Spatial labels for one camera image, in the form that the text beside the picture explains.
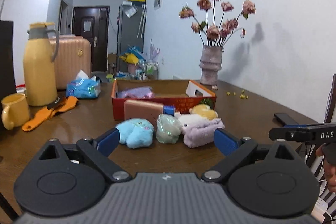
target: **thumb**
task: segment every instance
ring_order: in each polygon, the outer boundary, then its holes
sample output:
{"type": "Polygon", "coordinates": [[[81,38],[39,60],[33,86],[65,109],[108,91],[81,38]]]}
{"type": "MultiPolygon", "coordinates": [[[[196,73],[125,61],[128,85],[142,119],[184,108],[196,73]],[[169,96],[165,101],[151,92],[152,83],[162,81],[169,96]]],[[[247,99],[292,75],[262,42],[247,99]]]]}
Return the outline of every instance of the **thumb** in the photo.
{"type": "Polygon", "coordinates": [[[321,157],[324,155],[324,153],[322,152],[322,147],[323,145],[321,145],[317,150],[316,150],[316,156],[317,157],[321,157]]]}

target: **metal screw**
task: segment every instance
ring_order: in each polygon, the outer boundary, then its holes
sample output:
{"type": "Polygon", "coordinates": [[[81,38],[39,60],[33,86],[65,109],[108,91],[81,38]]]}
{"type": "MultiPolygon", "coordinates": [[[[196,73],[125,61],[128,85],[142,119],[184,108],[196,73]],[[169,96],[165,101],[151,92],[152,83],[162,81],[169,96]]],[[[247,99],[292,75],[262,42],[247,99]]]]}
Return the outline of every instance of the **metal screw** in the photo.
{"type": "Polygon", "coordinates": [[[221,173],[219,173],[218,171],[215,170],[210,170],[204,173],[204,176],[207,179],[218,179],[221,177],[221,173]]]}
{"type": "Polygon", "coordinates": [[[112,177],[116,180],[125,180],[129,177],[129,174],[125,171],[117,171],[112,175],[112,177]]]}

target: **yellow mug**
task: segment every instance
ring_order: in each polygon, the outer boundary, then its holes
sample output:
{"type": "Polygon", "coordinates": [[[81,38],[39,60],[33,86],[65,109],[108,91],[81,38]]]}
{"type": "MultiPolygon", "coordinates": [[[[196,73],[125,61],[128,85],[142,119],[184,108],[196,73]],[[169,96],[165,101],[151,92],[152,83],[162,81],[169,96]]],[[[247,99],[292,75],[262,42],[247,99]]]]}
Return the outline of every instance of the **yellow mug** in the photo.
{"type": "Polygon", "coordinates": [[[24,94],[11,94],[1,100],[2,123],[7,130],[22,126],[30,119],[29,106],[24,94]]]}

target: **vase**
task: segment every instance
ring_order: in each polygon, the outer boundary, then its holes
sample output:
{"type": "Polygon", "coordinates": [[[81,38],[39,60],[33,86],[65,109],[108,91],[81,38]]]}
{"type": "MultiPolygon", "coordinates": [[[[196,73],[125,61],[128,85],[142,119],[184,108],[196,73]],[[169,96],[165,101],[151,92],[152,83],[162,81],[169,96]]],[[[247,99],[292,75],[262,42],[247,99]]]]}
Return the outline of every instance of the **vase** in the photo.
{"type": "Polygon", "coordinates": [[[218,71],[222,69],[222,48],[203,45],[200,68],[201,84],[216,85],[218,71]]]}

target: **yellow thermos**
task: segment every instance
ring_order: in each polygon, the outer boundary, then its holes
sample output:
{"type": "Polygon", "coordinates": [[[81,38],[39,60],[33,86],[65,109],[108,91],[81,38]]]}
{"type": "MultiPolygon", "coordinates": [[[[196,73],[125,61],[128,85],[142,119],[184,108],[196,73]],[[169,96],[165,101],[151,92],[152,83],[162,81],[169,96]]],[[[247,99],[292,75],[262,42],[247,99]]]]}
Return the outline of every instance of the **yellow thermos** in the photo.
{"type": "Polygon", "coordinates": [[[59,48],[59,34],[48,30],[54,23],[34,23],[28,30],[29,40],[23,57],[23,69],[28,104],[45,106],[56,100],[57,89],[54,60],[59,48]],[[56,34],[56,49],[49,42],[48,33],[56,34]]]}

